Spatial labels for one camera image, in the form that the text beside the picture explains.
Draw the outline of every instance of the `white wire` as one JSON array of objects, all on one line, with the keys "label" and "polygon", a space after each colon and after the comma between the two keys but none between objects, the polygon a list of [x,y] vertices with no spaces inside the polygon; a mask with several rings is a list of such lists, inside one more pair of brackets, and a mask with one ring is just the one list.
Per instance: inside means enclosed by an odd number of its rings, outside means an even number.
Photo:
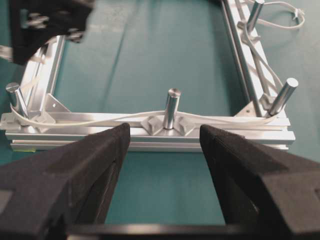
[{"label": "white wire", "polygon": [[266,125],[266,124],[272,122],[278,116],[276,114],[276,115],[271,116],[271,117],[260,118],[259,120],[236,121],[236,120],[222,120],[222,119],[218,119],[218,118],[215,118],[215,117],[196,115],[196,114],[187,113],[187,112],[181,112],[181,111],[178,111],[177,115],[181,116],[181,117],[189,117],[189,118],[195,118],[195,119],[200,119],[200,120],[215,121],[214,124],[216,124],[216,125],[218,124],[216,122],[222,122],[224,125],[226,125],[228,127],[262,126],[262,125]]},{"label": "white wire", "polygon": [[[255,1],[253,0],[244,0],[244,2],[249,3],[249,4],[253,4]],[[279,25],[270,21],[266,21],[264,19],[259,18],[257,20],[258,24],[267,26],[267,27],[272,27],[272,28],[279,28],[279,29],[285,29],[285,30],[296,30],[296,29],[300,29],[306,22],[305,19],[305,12],[300,9],[300,8],[296,8],[293,5],[284,2],[284,1],[271,1],[271,2],[266,2],[264,4],[265,6],[270,6],[270,5],[280,5],[282,7],[285,7],[287,9],[290,10],[290,12],[292,12],[294,14],[294,18],[293,20],[295,20],[296,18],[299,19],[300,23],[298,25],[295,26],[283,26],[283,25]]]},{"label": "white wire", "polygon": [[243,36],[245,37],[246,44],[250,47],[253,54],[259,59],[259,61],[265,66],[265,68],[269,71],[269,73],[272,75],[272,77],[277,81],[277,83],[283,87],[283,83],[281,82],[278,75],[274,72],[274,70],[268,65],[268,63],[263,59],[263,57],[260,55],[260,53],[257,51],[255,44],[252,42],[249,32],[247,30],[247,22],[244,22],[243,27]]},{"label": "white wire", "polygon": [[[253,0],[244,0],[246,3],[254,3]],[[266,2],[264,5],[280,5],[285,8],[290,9],[292,13],[295,14],[294,19],[299,18],[300,23],[296,26],[282,26],[278,25],[263,19],[258,19],[257,23],[268,26],[268,27],[275,27],[275,28],[281,28],[281,29],[286,29],[286,30],[295,30],[301,28],[306,19],[305,19],[305,13],[301,10],[298,9],[291,4],[283,1],[273,1],[273,2]],[[277,83],[280,86],[283,86],[280,78],[277,76],[277,74],[273,71],[273,69],[266,63],[266,61],[261,57],[261,55],[258,53],[258,51],[255,48],[254,43],[252,42],[250,35],[247,30],[247,23],[244,23],[244,28],[243,28],[243,36],[245,37],[245,41],[252,50],[253,54],[258,57],[259,61],[267,68],[267,70],[271,73],[273,78],[277,81]],[[35,86],[40,80],[40,76],[34,77],[33,80],[22,86],[23,90],[30,89],[33,86]],[[37,122],[34,120],[27,119],[17,113],[13,107],[11,106],[12,113],[14,116],[17,118],[17,120],[20,121],[21,124],[24,125],[30,125],[35,128],[65,128],[65,127],[89,127],[89,126],[96,126],[98,124],[113,124],[115,121],[122,120],[122,119],[127,119],[127,118],[139,118],[139,117],[150,117],[150,116],[160,116],[164,115],[165,111],[149,111],[149,112],[140,112],[140,113],[135,113],[135,114],[127,114],[122,117],[116,117],[116,118],[109,118],[109,119],[104,119],[104,120],[97,120],[97,121],[85,121],[85,122],[73,122],[73,123],[42,123],[42,122]],[[202,116],[202,115],[197,115],[197,114],[191,114],[191,113],[186,113],[186,112],[177,112],[178,116],[181,117],[187,117],[187,118],[196,118],[200,120],[207,120],[207,121],[214,121],[217,124],[217,122],[220,122],[221,124],[228,126],[228,127],[243,127],[243,126],[262,126],[266,125],[270,122],[272,122],[278,115],[274,115],[272,117],[267,117],[267,118],[261,118],[259,120],[252,120],[252,121],[236,121],[236,120],[223,120],[219,119],[216,117],[208,117],[208,116]]]},{"label": "white wire", "polygon": [[128,118],[140,118],[140,117],[150,117],[150,116],[159,116],[164,115],[165,111],[148,111],[148,112],[139,112],[134,114],[126,114],[122,117],[115,117],[115,118],[108,118],[104,120],[96,120],[96,121],[84,121],[84,122],[72,122],[72,123],[43,123],[37,122],[34,120],[27,119],[17,113],[11,105],[11,110],[13,115],[16,117],[17,120],[20,121],[22,125],[29,125],[35,128],[65,128],[65,127],[89,127],[89,126],[96,126],[98,124],[113,124],[117,120],[128,119]]}]

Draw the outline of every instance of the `metal peg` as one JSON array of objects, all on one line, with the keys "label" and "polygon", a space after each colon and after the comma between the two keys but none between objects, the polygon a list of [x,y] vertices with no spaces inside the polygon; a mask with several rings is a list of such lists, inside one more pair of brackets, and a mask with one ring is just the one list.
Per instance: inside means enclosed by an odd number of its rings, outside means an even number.
[{"label": "metal peg", "polygon": [[249,32],[249,34],[254,30],[256,23],[258,21],[260,12],[263,8],[265,4],[265,0],[255,0],[253,7],[252,7],[252,11],[247,23],[247,30]]},{"label": "metal peg", "polygon": [[27,105],[22,95],[20,85],[16,82],[11,82],[5,87],[5,90],[9,95],[13,109],[25,118],[29,118]]},{"label": "metal peg", "polygon": [[163,127],[165,129],[173,129],[178,110],[179,100],[181,92],[177,88],[171,88],[168,91],[168,97],[166,101],[166,108],[163,120]]},{"label": "metal peg", "polygon": [[270,116],[274,116],[280,113],[298,86],[299,82],[296,79],[289,78],[282,87],[278,96],[276,96],[271,108],[268,111],[268,114]]}]

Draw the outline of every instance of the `aluminum frame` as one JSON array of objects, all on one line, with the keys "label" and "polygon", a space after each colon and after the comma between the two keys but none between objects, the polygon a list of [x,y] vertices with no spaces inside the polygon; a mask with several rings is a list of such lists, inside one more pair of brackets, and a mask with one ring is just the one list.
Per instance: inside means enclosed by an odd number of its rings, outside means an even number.
[{"label": "aluminum frame", "polygon": [[[265,116],[267,112],[260,103],[263,93],[271,97],[277,96],[275,81],[267,69],[260,64],[252,54],[249,46],[242,42],[242,30],[237,27],[238,22],[248,20],[250,10],[243,0],[222,0],[222,13],[225,26],[229,35],[234,60],[238,69],[244,96],[248,105],[234,117],[215,117],[221,120],[241,118],[246,121],[255,121]],[[252,36],[258,36],[256,29]],[[63,56],[65,37],[58,36],[56,42],[51,42],[47,47],[39,49],[38,57],[45,57],[45,64],[29,61],[21,82],[24,86],[34,77],[41,77],[32,89],[23,91],[27,104],[29,117],[35,117],[42,111],[47,112],[57,123],[86,122],[121,117],[118,113],[79,113],[70,112],[62,103],[53,97],[59,66]],[[255,47],[262,58],[267,61],[260,41]],[[174,129],[163,129],[155,136],[151,136],[141,126],[142,118],[126,118],[118,123],[129,122],[131,125],[131,144],[129,151],[148,152],[201,152],[199,143],[200,125],[208,124],[206,120],[192,119],[196,128],[188,135],[182,136]],[[52,129],[37,129],[31,126],[18,126],[16,129],[7,130],[5,135],[11,141],[15,151],[48,150],[61,145],[77,141],[88,134],[98,133],[118,124],[97,125],[90,127],[65,127]],[[284,111],[275,120],[264,126],[226,127],[218,121],[212,124],[215,127],[245,136],[247,139],[274,148],[287,150],[288,145],[295,141],[295,135],[288,130],[290,121]]]}]

